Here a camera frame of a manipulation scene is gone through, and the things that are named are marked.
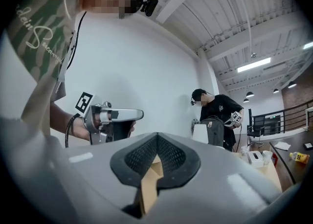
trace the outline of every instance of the backpack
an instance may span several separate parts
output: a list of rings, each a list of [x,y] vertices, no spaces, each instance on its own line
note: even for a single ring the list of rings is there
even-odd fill
[[[224,141],[224,122],[217,116],[211,116],[203,120],[200,124],[207,126],[208,144],[222,147]]]

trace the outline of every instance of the green patterned shirt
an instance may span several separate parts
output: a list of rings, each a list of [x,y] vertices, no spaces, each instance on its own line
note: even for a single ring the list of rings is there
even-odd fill
[[[79,0],[21,0],[7,28],[10,42],[37,82],[22,119],[50,133],[49,105],[65,96],[57,79],[75,30]]]

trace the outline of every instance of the man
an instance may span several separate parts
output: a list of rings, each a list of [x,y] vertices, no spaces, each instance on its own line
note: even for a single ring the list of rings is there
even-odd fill
[[[76,15],[88,11],[123,19],[136,13],[142,3],[143,0],[21,0],[17,4],[7,34],[37,83],[22,113],[24,122],[44,134],[50,134],[50,127],[65,133],[72,115],[54,102],[66,95],[64,74],[76,40]],[[89,140],[81,118],[74,121],[70,134]]]
[[[228,96],[209,95],[205,90],[196,89],[192,93],[192,98],[195,100],[196,105],[201,106],[200,122],[210,116],[217,116],[223,122],[226,122],[233,112],[239,112],[244,116],[244,108],[230,99]],[[236,143],[236,138],[233,129],[240,127],[241,124],[234,125],[231,128],[224,127],[224,148],[231,151]]]

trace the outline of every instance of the office chair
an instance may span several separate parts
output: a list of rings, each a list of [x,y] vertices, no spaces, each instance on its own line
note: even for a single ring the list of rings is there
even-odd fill
[[[264,143],[260,142],[261,135],[264,134],[264,128],[265,128],[264,124],[265,124],[265,116],[254,117],[253,125],[247,127],[246,135],[253,137],[253,138],[259,137],[259,141],[252,141],[249,144],[247,144],[248,146],[252,144],[258,144],[260,148],[264,145]]]

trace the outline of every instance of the pipe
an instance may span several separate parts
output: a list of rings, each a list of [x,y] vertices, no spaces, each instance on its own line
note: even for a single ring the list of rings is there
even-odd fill
[[[245,5],[245,2],[244,0],[241,0],[242,4],[243,4],[243,8],[244,8],[244,12],[246,14],[246,21],[248,23],[248,31],[249,31],[249,37],[250,37],[250,54],[252,55],[253,52],[252,52],[252,35],[251,35],[251,24],[250,24],[250,20],[249,20],[249,15],[248,15],[248,11],[246,9],[246,5]],[[251,71],[249,71],[249,74],[247,75],[247,79],[246,79],[246,82],[247,82],[247,86],[246,86],[246,89],[249,85],[249,78],[250,78],[250,74],[251,74]]]

